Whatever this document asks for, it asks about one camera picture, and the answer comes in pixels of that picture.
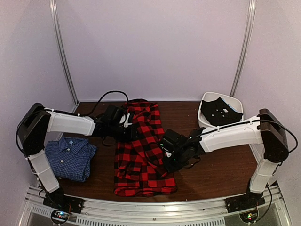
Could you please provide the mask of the red black plaid shirt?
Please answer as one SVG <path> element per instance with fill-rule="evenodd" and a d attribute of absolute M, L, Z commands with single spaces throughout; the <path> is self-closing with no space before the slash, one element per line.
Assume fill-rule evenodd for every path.
<path fill-rule="evenodd" d="M 138 139 L 118 142 L 114 157 L 114 193 L 121 197 L 152 197 L 177 191 L 172 173 L 163 166 L 166 154 L 159 147 L 164 135 L 159 106 L 145 99 L 124 105 L 133 113 Z"/>

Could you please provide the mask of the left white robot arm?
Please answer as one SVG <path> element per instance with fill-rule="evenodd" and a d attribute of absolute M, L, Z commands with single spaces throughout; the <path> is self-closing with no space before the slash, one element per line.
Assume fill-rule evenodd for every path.
<path fill-rule="evenodd" d="M 41 103 L 35 103 L 16 128 L 16 145 L 29 162 L 38 181 L 50 194 L 49 201 L 57 209 L 63 209 L 68 200 L 59 192 L 61 186 L 46 158 L 44 141 L 47 133 L 112 137 L 117 142 L 131 142 L 138 139 L 133 119 L 133 113 L 113 105 L 109 105 L 104 113 L 93 116 L 90 113 L 75 114 L 45 108 Z"/>

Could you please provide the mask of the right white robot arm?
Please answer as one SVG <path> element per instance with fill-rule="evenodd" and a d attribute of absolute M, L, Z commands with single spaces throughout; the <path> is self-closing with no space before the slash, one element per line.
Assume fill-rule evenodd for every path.
<path fill-rule="evenodd" d="M 246 208 L 258 202 L 259 195 L 263 193 L 277 166 L 289 156 L 286 129 L 268 109 L 261 109 L 257 116 L 241 122 L 194 129 L 188 137 L 168 129 L 159 142 L 160 148 L 167 154 L 163 165 L 170 173 L 187 166 L 192 158 L 223 148 L 249 144 L 263 144 L 264 153 L 249 181 L 246 194 L 241 197 L 241 204 Z"/>

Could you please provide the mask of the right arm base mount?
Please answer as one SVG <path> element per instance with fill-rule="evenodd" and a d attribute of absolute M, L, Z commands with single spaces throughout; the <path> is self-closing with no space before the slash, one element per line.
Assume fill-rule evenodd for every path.
<path fill-rule="evenodd" d="M 263 193 L 253 193 L 249 190 L 243 195 L 233 196 L 225 199 L 228 213 L 256 208 L 265 204 Z"/>

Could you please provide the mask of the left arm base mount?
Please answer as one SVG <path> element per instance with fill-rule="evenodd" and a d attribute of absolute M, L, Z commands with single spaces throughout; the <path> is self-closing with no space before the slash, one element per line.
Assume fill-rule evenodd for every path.
<path fill-rule="evenodd" d="M 60 192 L 46 192 L 43 204 L 45 206 L 49 206 L 57 210 L 63 210 L 68 213 L 80 214 L 82 211 L 84 200 L 81 198 L 67 196 Z"/>

